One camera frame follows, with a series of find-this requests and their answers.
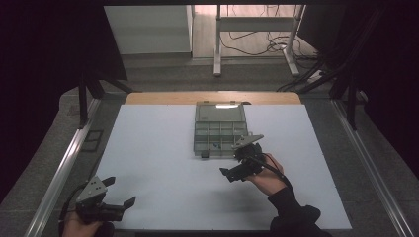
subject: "white tabletop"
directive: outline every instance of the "white tabletop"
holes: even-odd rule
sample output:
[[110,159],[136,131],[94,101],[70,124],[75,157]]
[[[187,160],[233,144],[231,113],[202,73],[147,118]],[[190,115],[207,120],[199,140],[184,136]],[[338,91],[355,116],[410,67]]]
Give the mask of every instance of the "white tabletop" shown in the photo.
[[[99,165],[111,176],[104,199],[122,204],[136,196],[116,228],[126,230],[269,230],[277,216],[250,182],[229,181],[219,168],[232,157],[194,155],[196,106],[124,105]],[[248,130],[285,167],[301,205],[322,212],[322,229],[350,229],[348,217],[324,160],[304,105],[245,106]]]

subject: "hand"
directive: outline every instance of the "hand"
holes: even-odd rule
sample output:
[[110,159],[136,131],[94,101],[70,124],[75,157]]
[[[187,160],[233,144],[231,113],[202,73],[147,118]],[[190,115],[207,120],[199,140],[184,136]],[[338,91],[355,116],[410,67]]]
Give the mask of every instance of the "hand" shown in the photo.
[[[278,168],[281,173],[284,173],[284,167],[271,154],[266,155],[266,163],[274,168]],[[286,187],[286,184],[274,172],[267,168],[264,168],[259,174],[248,176],[245,179],[255,184],[267,196],[271,196]]]
[[72,211],[65,218],[62,237],[92,237],[101,225],[102,222],[100,221],[86,225],[78,214],[75,211]]

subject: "metal frame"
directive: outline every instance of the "metal frame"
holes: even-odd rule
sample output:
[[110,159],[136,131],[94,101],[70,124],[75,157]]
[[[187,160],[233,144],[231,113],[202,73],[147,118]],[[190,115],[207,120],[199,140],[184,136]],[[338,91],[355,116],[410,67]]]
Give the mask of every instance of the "metal frame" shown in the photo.
[[398,205],[394,195],[391,193],[391,191],[385,184],[384,179],[379,173],[373,158],[371,157],[370,153],[364,145],[364,142],[362,141],[359,134],[352,129],[352,126],[346,120],[346,113],[345,109],[342,106],[342,103],[339,103],[335,100],[332,100],[331,102],[333,107],[335,108],[336,113],[338,114],[340,121],[344,125],[345,131],[347,132],[352,144],[354,145],[357,151],[358,156],[360,157],[361,162],[363,163],[364,168],[366,169],[366,172],[369,175],[370,180],[374,188],[376,189],[379,198],[381,199],[382,205],[387,211],[388,216],[390,217],[396,231],[398,232],[398,235],[405,237],[414,237],[412,229],[407,223],[403,211]]
[[216,34],[213,52],[213,75],[221,75],[221,32],[290,32],[290,38],[283,54],[293,76],[299,76],[293,58],[293,41],[299,27],[302,12],[305,5],[299,5],[296,15],[293,17],[221,17],[221,7],[216,6]]
[[77,129],[74,134],[73,139],[71,140],[70,145],[68,146],[67,151],[65,152],[64,157],[62,158],[61,163],[59,164],[58,169],[56,170],[55,175],[42,198],[41,204],[39,205],[37,212],[35,213],[34,218],[25,233],[25,236],[42,235],[52,210],[56,205],[59,195],[61,194],[62,188],[64,187],[65,181],[67,180],[71,168],[74,165],[78,152],[80,151],[81,144],[86,138],[90,126],[92,125],[93,118],[99,104],[100,100],[98,99],[94,99],[91,102],[89,107],[89,118],[87,119],[86,125],[81,129]]
[[371,33],[377,26],[378,21],[383,15],[388,4],[389,1],[381,1],[376,5],[374,12],[368,18],[360,36],[357,38],[357,41],[352,47],[351,52],[338,68],[326,75],[321,76],[318,80],[296,91],[298,94],[304,94],[334,78],[338,78],[338,80],[333,83],[333,86],[329,91],[329,96],[331,99],[340,99],[348,90],[347,120],[353,129],[356,129],[355,106],[357,92],[357,73],[362,73],[356,71],[356,61],[358,60],[359,55],[364,45],[366,44],[366,41],[370,38]]

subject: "black cable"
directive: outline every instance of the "black cable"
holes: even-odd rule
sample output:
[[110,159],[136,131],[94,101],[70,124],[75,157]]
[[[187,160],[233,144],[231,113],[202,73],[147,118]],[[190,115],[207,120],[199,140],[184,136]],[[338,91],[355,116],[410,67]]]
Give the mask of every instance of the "black cable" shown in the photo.
[[226,47],[226,48],[233,49],[233,50],[237,50],[237,51],[239,51],[239,52],[242,52],[242,53],[245,53],[245,54],[248,54],[248,55],[252,55],[252,56],[261,55],[261,54],[264,54],[264,53],[266,53],[266,52],[268,52],[268,51],[269,51],[269,50],[267,49],[267,50],[262,51],[262,52],[250,53],[250,52],[243,51],[243,50],[241,50],[241,49],[239,49],[239,48],[236,48],[236,47],[230,47],[230,46],[225,45],[225,44],[224,44],[224,42],[222,41],[222,37],[221,37],[221,36],[219,36],[219,41],[221,41],[221,44],[222,44],[224,47]]
[[272,167],[271,165],[268,165],[267,163],[262,162],[262,161],[260,161],[260,160],[258,160],[258,159],[256,159],[256,158],[251,157],[251,156],[246,156],[246,158],[248,158],[248,159],[250,159],[250,160],[252,160],[252,161],[254,161],[254,162],[258,163],[259,165],[261,165],[261,166],[263,166],[263,167],[267,168],[268,170],[270,170],[270,171],[274,172],[274,174],[276,174],[276,175],[278,176],[278,178],[279,178],[282,182],[284,182],[284,184],[286,184],[286,186],[290,189],[291,193],[292,193],[292,194],[293,194],[293,196],[295,197],[295,194],[294,194],[294,192],[293,192],[293,186],[291,185],[291,183],[290,183],[289,179],[288,179],[288,178],[287,178],[287,177],[286,177],[283,173],[281,173],[281,171],[280,171],[280,170],[275,169],[275,168],[274,168],[274,167]]
[[301,51],[301,42],[298,39],[294,39],[296,42],[298,42],[298,52],[300,55],[296,55],[292,49],[293,52],[293,56],[295,57],[295,59],[307,59],[307,60],[318,60],[318,56],[308,56],[302,53]]
[[231,36],[231,32],[228,32],[228,34],[230,35],[230,37],[231,37],[232,40],[238,40],[240,38],[244,38],[244,37],[250,36],[250,35],[255,34],[255,33],[258,33],[258,32],[252,32],[252,33],[249,33],[249,34],[246,34],[246,35],[243,35],[243,36],[234,38],[234,37]]
[[73,192],[71,192],[70,196],[67,198],[67,201],[64,203],[64,205],[62,206],[61,209],[61,213],[59,214],[59,218],[58,221],[63,221],[65,218],[65,215],[68,212],[68,207],[70,206],[71,200],[73,199],[74,195],[80,191],[83,190],[84,188],[86,188],[87,184],[89,182],[84,183],[83,185],[79,185],[75,190],[73,190]]
[[266,35],[266,40],[269,43],[268,44],[268,49],[270,51],[272,51],[272,52],[282,51],[287,46],[286,42],[283,42],[283,41],[275,42],[275,40],[278,40],[278,39],[281,39],[281,38],[288,38],[288,36],[278,36],[278,37],[275,37],[275,38],[272,38],[272,39],[269,39],[269,36],[271,36],[270,32],[268,32],[267,35]]
[[237,14],[236,14],[236,13],[235,13],[235,11],[234,11],[234,6],[235,6],[235,5],[233,5],[233,6],[231,7],[231,11],[233,11],[234,16],[237,16]]
[[302,60],[317,60],[317,58],[316,59],[298,58],[293,50],[292,50],[292,53],[293,53],[293,57],[295,58],[295,64],[298,65],[298,67],[300,67],[300,68],[304,68],[304,69],[311,69],[312,68],[312,65],[311,66],[302,65],[300,63],[300,61],[302,61]]
[[324,58],[327,61],[335,61],[342,57],[343,54],[347,52],[347,50],[350,50],[350,45],[356,41],[357,37],[362,32],[363,26],[367,19],[368,16],[364,16],[359,24],[351,30],[351,32],[344,38],[341,43],[334,45],[329,51],[323,54]]
[[265,11],[268,12],[268,7],[265,10],[265,5],[263,5],[263,12],[261,13],[261,15],[259,15],[259,17],[262,17],[262,15],[265,13]]
[[313,67],[311,67],[310,70],[308,70],[307,72],[304,73],[304,75],[302,75],[300,78],[295,79],[294,81],[285,84],[283,86],[281,86],[280,88],[277,89],[277,92],[285,92],[288,91],[290,88],[295,87],[296,85],[306,82],[318,69],[320,69],[321,66],[323,66],[324,61],[323,60],[318,60]]
[[277,11],[275,12],[274,17],[276,17],[276,16],[277,16],[277,14],[278,14],[279,10],[280,10],[280,5],[277,5]]
[[277,168],[277,170],[280,170],[280,168],[277,166],[277,163],[275,163],[274,162],[274,159],[272,159],[272,157],[271,156],[269,156],[268,154],[266,154],[266,153],[262,153],[262,155],[264,155],[265,157],[268,157],[271,161],[272,161],[272,163],[274,163],[274,165],[275,165],[275,167]]

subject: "small black object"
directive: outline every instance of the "small black object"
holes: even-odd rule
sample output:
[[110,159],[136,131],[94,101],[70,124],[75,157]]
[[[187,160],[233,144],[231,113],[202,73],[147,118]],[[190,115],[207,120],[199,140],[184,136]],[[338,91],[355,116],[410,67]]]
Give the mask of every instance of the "small black object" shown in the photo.
[[201,158],[210,158],[210,153],[208,151],[202,151]]
[[135,197],[124,202],[123,205],[109,205],[102,202],[106,195],[107,186],[115,182],[115,177],[104,181],[93,177],[76,200],[76,212],[85,222],[93,221],[121,221],[126,209],[135,204]]
[[302,207],[302,212],[304,212],[305,217],[315,223],[318,218],[320,218],[321,211],[314,206],[305,205]]
[[64,204],[59,216],[58,231],[59,236],[62,235],[64,229],[64,218],[72,197],[77,191],[83,190],[76,200],[76,213],[80,219],[89,224],[95,221],[104,222],[98,229],[95,236],[113,236],[114,224],[111,221],[121,221],[124,212],[135,204],[135,197],[126,200],[123,205],[109,205],[102,200],[106,195],[107,187],[115,183],[115,177],[110,177],[101,181],[97,176],[93,177],[89,182],[80,185],[75,189],[67,202]]
[[219,168],[222,175],[227,177],[230,182],[238,180],[245,181],[244,178],[259,174],[263,170],[261,164],[254,162],[254,159],[265,162],[265,155],[262,154],[262,148],[259,143],[248,144],[242,148],[238,148],[234,152],[234,158],[241,164],[230,170]]
[[245,181],[244,178],[251,175],[257,175],[262,172],[263,168],[266,168],[274,172],[278,178],[283,181],[287,187],[289,187],[294,196],[293,186],[288,178],[282,174],[281,171],[266,163],[266,158],[268,156],[262,152],[262,148],[259,143],[252,143],[257,139],[254,139],[254,136],[242,137],[242,139],[240,139],[241,142],[238,142],[235,146],[233,146],[233,149],[236,149],[234,157],[240,162],[240,164],[230,170],[219,168],[221,174],[227,177],[228,181],[231,183],[238,180]]

